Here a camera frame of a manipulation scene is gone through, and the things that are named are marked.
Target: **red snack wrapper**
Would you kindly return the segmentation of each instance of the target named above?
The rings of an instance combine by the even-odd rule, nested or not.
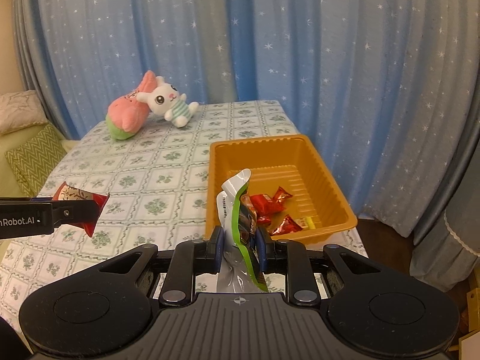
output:
[[[293,197],[292,194],[285,191],[282,187],[279,187],[277,189],[277,192],[275,192],[275,195],[273,196],[273,201],[282,204],[284,200],[291,197]]]
[[[92,193],[84,190],[80,190],[75,187],[69,186],[65,181],[62,185],[57,189],[55,195],[53,195],[52,200],[94,200],[97,203],[99,208],[99,216],[102,213],[105,204],[107,204],[107,200],[109,199],[110,194],[99,195],[98,193]],[[88,223],[72,223],[72,226],[82,228],[87,233],[88,237],[92,238],[93,232],[95,230],[95,226],[97,225],[97,220],[94,222]]]
[[[285,210],[282,203],[274,202],[272,198],[265,193],[263,195],[251,195],[250,201],[259,216],[275,214]]]
[[[257,217],[257,224],[259,225],[264,225],[264,226],[270,226],[272,224],[272,220],[268,215],[261,215]]]
[[[299,226],[295,221],[292,219],[290,215],[286,215],[282,221],[282,224],[277,227],[277,229],[272,233],[273,236],[280,236],[282,234],[288,233],[296,233],[297,231],[301,231],[302,227]]]

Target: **green zigzag cushion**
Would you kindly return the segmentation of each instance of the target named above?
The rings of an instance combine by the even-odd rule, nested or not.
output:
[[[34,197],[66,154],[56,131],[47,124],[35,137],[7,151],[5,157],[22,192]]]

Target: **wooden floor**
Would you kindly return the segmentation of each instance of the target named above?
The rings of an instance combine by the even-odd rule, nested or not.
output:
[[[409,274],[413,250],[412,235],[403,238],[390,226],[364,219],[358,221],[357,230],[369,258],[404,274]],[[466,295],[469,290],[468,281],[464,280],[447,292],[458,306],[460,313],[467,307]],[[463,335],[458,332],[452,344],[456,344],[458,337]]]

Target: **beige pillow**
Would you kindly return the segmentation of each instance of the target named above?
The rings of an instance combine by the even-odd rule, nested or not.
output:
[[[48,123],[35,91],[0,95],[0,134]]]

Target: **orange plastic tray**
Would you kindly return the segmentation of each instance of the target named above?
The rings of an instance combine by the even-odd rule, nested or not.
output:
[[[207,237],[214,226],[220,224],[216,197],[222,184],[245,168],[251,170],[249,195],[266,193],[273,196],[278,186],[293,194],[293,198],[284,202],[285,211],[272,215],[272,227],[279,226],[286,214],[293,219],[310,216],[315,224],[315,229],[277,235],[272,239],[294,239],[309,244],[357,225],[357,218],[345,196],[308,137],[282,135],[212,143],[205,226]]]

